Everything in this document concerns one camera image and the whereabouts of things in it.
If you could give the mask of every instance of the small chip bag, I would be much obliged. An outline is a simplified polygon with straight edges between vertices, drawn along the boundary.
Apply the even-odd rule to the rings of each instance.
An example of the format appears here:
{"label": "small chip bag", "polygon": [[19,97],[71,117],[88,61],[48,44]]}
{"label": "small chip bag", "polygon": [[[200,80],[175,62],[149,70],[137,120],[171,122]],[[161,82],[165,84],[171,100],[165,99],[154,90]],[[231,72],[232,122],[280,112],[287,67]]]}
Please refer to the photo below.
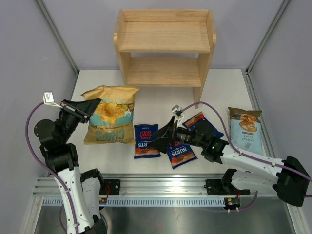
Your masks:
{"label": "small chip bag", "polygon": [[217,138],[221,138],[224,136],[223,133],[219,132],[205,117],[204,114],[202,112],[199,112],[197,115],[194,115],[192,118],[188,119],[187,121],[185,121],[182,125],[186,128],[189,128],[191,130],[194,129],[195,125],[199,122],[199,121],[206,121],[207,123],[210,124],[210,126],[215,130],[214,136]]}
{"label": "small chip bag", "polygon": [[84,144],[133,144],[133,111],[136,92],[131,86],[99,86],[82,94],[85,100],[102,99],[92,117]]}
{"label": "small chip bag", "polygon": [[228,108],[230,110],[232,143],[243,150],[263,155],[260,123],[262,111]]}
{"label": "small chip bag", "polygon": [[197,159],[191,147],[182,143],[176,143],[172,149],[169,148],[167,154],[173,169]]}
{"label": "small chip bag", "polygon": [[147,146],[147,143],[155,140],[153,136],[158,131],[158,124],[139,124],[135,125],[136,133],[136,153],[135,158],[152,158],[160,157],[158,150],[153,147]]}

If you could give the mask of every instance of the light blue chip bag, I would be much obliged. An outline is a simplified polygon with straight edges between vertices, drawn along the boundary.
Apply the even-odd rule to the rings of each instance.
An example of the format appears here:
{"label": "light blue chip bag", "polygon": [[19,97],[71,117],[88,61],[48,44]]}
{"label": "light blue chip bag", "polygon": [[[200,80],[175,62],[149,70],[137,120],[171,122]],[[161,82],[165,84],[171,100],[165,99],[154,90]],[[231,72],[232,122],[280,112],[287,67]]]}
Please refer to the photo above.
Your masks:
{"label": "light blue chip bag", "polygon": [[260,115],[262,111],[230,110],[231,142],[249,152],[263,155]]}

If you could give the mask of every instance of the white wall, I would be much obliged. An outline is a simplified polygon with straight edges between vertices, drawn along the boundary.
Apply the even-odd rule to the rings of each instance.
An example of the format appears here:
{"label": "white wall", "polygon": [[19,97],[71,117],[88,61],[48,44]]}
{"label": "white wall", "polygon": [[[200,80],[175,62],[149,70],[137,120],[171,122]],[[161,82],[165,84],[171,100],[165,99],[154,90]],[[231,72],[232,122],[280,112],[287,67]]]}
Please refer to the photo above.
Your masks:
{"label": "white wall", "polygon": [[213,9],[213,68],[246,68],[282,0],[43,0],[81,70],[117,68],[113,33],[121,8]]}
{"label": "white wall", "polygon": [[[57,101],[68,98],[75,75],[34,0],[1,1],[0,32],[0,232],[17,234],[34,182],[46,175],[27,148],[26,118],[46,90]],[[56,116],[41,107],[31,129]],[[40,154],[32,130],[31,141]]]}
{"label": "white wall", "polygon": [[[279,157],[300,160],[312,176],[312,1],[292,1],[252,70]],[[304,203],[312,230],[312,199]]]}

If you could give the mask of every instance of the yellow chip bag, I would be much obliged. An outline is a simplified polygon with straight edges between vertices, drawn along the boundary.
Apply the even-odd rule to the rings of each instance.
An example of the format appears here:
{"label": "yellow chip bag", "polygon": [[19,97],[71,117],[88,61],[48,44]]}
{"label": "yellow chip bag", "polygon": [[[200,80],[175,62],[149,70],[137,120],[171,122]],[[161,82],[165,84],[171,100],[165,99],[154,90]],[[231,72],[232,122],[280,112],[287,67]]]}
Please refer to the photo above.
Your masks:
{"label": "yellow chip bag", "polygon": [[84,144],[134,144],[133,111],[138,90],[131,86],[103,85],[82,94],[85,100],[102,99],[90,118]]}

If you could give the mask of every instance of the shelf board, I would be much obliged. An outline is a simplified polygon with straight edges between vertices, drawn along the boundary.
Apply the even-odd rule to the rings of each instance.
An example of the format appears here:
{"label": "shelf board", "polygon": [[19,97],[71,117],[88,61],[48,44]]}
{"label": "shelf board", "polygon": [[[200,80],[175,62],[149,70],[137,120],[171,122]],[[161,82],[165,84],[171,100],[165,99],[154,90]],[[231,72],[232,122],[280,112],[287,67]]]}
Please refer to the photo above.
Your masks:
{"label": "shelf board", "polygon": [[128,85],[201,87],[198,58],[132,57]]}
{"label": "shelf board", "polygon": [[210,53],[205,22],[124,22],[120,52]]}

